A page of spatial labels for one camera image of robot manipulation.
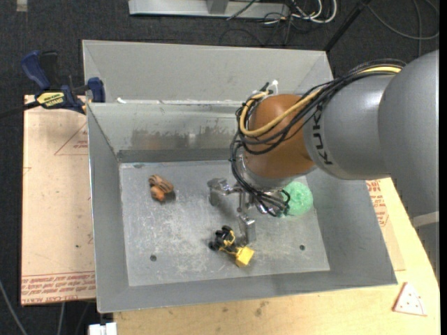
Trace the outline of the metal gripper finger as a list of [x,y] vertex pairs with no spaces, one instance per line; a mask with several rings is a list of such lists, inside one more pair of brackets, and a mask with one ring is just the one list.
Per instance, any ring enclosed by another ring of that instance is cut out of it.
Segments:
[[256,221],[254,218],[246,215],[237,216],[240,232],[246,244],[256,241]]
[[231,193],[231,187],[224,178],[213,178],[207,182],[209,188],[209,201],[212,206],[217,206],[221,196]]

